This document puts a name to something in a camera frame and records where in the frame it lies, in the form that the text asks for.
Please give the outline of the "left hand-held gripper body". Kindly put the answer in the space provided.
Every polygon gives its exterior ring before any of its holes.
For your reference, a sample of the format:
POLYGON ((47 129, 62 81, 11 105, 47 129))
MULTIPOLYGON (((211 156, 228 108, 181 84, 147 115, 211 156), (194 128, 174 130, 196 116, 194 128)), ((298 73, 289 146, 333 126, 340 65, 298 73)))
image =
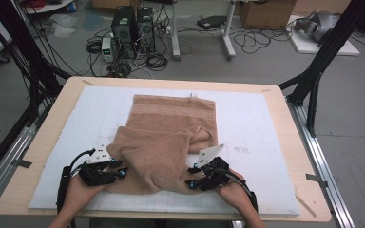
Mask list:
POLYGON ((93 148, 89 158, 81 165, 79 176, 88 186, 107 185, 115 182, 116 172, 110 172, 110 162, 114 160, 101 145, 93 148))

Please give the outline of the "black frame stand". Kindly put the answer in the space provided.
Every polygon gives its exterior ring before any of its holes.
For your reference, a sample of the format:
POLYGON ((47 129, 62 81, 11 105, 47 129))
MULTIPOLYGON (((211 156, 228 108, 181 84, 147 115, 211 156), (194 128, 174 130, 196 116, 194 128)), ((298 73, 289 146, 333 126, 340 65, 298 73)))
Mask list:
POLYGON ((309 97, 306 129, 313 138, 316 136, 315 119, 321 77, 364 18, 365 0, 351 0, 311 64, 298 76, 279 85, 281 90, 296 86, 287 96, 289 103, 294 106, 302 106, 304 99, 309 97))
POLYGON ((44 100, 53 100, 62 90, 57 80, 69 79, 70 74, 52 64, 38 48, 26 23, 10 0, 0 0, 0 22, 8 32, 14 50, 0 32, 0 42, 7 49, 22 76, 29 81, 29 107, 27 108, 28 124, 39 118, 39 107, 44 100))

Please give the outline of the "white desk frame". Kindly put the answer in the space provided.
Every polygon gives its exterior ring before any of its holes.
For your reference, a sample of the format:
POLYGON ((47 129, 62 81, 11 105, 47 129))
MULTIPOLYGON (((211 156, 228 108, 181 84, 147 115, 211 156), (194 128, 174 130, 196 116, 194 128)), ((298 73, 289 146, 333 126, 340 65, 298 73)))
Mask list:
MULTIPOLYGON (((227 50, 227 59, 231 60, 236 56, 236 52, 233 48, 230 39, 230 28, 233 20, 233 15, 238 0, 226 0, 228 2, 228 11, 226 15, 226 24, 224 29, 221 31, 221 38, 227 50)), ((181 60, 180 42, 177 32, 177 16, 178 16, 178 2, 179 0, 171 0, 172 2, 172 27, 171 27, 171 44, 172 44, 172 57, 176 61, 181 60)))

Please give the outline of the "grey tape piece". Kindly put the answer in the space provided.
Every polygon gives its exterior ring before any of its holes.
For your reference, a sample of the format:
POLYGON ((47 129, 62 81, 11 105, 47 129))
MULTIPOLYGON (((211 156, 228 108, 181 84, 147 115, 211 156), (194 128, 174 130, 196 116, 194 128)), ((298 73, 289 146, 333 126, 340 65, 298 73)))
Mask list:
POLYGON ((316 176, 316 175, 312 175, 312 174, 307 174, 306 175, 306 179, 308 181, 315 181, 318 183, 318 185, 321 187, 321 188, 325 188, 328 186, 328 182, 323 180, 320 176, 316 176))

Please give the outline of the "white grid mat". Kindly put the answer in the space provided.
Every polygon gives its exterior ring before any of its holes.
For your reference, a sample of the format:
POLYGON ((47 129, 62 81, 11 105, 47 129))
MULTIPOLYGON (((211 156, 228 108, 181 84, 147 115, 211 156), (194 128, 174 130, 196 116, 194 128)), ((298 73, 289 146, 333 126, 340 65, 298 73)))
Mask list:
POLYGON ((200 98, 216 104, 221 157, 242 174, 263 216, 296 217, 300 208, 277 130, 262 93, 87 86, 50 153, 29 203, 31 209, 53 209, 64 166, 80 164, 91 148, 107 146, 125 125, 136 95, 200 98))

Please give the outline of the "light wooden table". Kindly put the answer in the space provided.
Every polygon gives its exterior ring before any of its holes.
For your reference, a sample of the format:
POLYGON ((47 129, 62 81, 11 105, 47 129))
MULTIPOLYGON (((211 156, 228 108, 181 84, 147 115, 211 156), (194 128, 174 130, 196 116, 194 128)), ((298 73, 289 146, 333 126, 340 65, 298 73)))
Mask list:
POLYGON ((313 175, 315 171, 278 86, 93 77, 73 77, 66 82, 26 151, 24 159, 31 162, 31 167, 17 168, 0 197, 0 215, 52 216, 55 214, 53 209, 31 209, 29 204, 46 167, 48 157, 60 140, 67 119, 75 110, 83 90, 95 86, 100 89, 113 88, 117 94, 120 94, 124 88, 135 89, 138 93, 153 91, 165 96, 177 93, 188 95, 195 93, 204 97, 209 92, 213 101, 218 98, 222 99, 217 105, 219 133, 238 136, 247 142, 250 138, 241 134, 236 126, 229 130, 227 122, 241 121, 245 127, 251 130, 250 137, 258 139, 260 130, 248 123, 250 112, 247 110, 256 106, 247 96, 249 94, 262 95, 268 106, 269 116, 276 130, 277 142, 294 186, 295 203, 300 210, 300 214, 294 217, 266 214, 262 217, 266 220, 293 222, 328 222, 331 220, 331 213, 319 185, 306 179, 307 174, 313 175), (246 111, 240 114, 239 108, 244 108, 246 111), (313 218, 298 202, 296 195, 300 196, 315 211, 316 218, 313 218))

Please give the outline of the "tan terry towel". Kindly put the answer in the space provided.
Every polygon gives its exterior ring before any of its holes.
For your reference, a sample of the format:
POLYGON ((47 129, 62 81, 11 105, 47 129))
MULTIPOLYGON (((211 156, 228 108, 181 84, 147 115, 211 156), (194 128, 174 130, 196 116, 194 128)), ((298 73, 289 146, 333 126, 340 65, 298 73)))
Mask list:
POLYGON ((187 156, 218 144, 216 103, 196 97, 136 95, 124 126, 106 147, 123 162, 126 177, 109 193, 150 195, 163 190, 197 195, 186 186, 195 177, 187 156))

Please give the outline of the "black flat device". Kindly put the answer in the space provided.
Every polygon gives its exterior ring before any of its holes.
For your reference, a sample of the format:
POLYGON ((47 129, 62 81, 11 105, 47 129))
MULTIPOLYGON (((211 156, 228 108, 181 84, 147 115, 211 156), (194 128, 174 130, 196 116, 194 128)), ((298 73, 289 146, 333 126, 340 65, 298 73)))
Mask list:
POLYGON ((226 22, 225 16, 209 16, 197 21, 197 25, 205 30, 218 28, 226 22))

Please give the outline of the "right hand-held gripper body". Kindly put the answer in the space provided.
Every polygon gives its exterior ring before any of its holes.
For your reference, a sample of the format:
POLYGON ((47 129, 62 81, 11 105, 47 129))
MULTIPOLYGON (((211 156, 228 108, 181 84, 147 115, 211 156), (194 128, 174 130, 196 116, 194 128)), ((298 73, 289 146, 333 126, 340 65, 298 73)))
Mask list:
POLYGON ((219 156, 223 148, 224 145, 219 144, 200 151, 199 168, 204 174, 204 177, 199 179, 200 190, 212 190, 229 182, 224 174, 229 170, 229 165, 219 156))

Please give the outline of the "person's right hand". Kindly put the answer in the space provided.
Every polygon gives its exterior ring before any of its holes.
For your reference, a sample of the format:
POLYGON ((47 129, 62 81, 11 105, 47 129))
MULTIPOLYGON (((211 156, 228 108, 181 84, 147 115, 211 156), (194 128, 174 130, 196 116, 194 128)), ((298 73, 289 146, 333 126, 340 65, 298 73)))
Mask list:
POLYGON ((224 186, 218 187, 216 192, 227 204, 240 212, 249 211, 252 207, 251 201, 243 187, 234 180, 224 186))

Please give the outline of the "white bench power supply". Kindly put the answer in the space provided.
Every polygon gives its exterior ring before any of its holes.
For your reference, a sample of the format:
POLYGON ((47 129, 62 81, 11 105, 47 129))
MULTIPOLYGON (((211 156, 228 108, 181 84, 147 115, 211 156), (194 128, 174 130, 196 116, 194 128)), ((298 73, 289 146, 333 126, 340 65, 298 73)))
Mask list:
POLYGON ((112 39, 110 37, 104 37, 102 39, 102 53, 105 62, 110 63, 114 60, 112 39))

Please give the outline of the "person's left hand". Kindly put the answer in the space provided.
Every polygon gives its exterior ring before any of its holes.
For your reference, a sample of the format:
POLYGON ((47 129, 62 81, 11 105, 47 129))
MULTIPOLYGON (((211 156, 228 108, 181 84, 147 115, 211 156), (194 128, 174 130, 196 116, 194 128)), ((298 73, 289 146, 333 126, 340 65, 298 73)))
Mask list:
POLYGON ((77 214, 104 189, 104 185, 88 186, 79 175, 75 175, 70 180, 62 212, 77 214))

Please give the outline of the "clear plastic sheet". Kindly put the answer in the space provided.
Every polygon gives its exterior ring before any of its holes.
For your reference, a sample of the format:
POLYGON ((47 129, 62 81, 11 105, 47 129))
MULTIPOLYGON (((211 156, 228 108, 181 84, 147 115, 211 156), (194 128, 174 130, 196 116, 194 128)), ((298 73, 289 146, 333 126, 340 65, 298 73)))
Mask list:
POLYGON ((56 37, 67 38, 77 31, 75 27, 78 19, 68 14, 53 14, 50 17, 54 35, 56 37))

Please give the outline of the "thin wooden strip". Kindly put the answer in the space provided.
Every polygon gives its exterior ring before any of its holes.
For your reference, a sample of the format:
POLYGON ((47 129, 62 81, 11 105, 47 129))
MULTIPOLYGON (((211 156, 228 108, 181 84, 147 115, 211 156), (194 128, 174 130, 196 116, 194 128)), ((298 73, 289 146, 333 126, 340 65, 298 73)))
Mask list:
POLYGON ((300 196, 296 195, 296 199, 308 211, 308 213, 313 218, 316 218, 317 217, 317 214, 315 213, 315 211, 313 211, 312 208, 300 196))

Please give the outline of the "white floor board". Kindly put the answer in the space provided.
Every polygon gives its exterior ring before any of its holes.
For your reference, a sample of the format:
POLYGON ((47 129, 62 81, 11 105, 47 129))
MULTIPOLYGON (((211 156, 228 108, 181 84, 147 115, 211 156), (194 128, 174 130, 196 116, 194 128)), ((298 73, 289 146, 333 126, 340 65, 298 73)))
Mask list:
MULTIPOLYGON (((315 41, 309 35, 306 35, 303 31, 296 31, 294 29, 295 21, 298 19, 297 15, 291 15, 288 21, 286 31, 290 35, 290 40, 297 53, 302 54, 317 54, 319 47, 315 41)), ((354 47, 349 41, 346 41, 342 46, 338 55, 340 56, 358 56, 359 50, 354 47)))

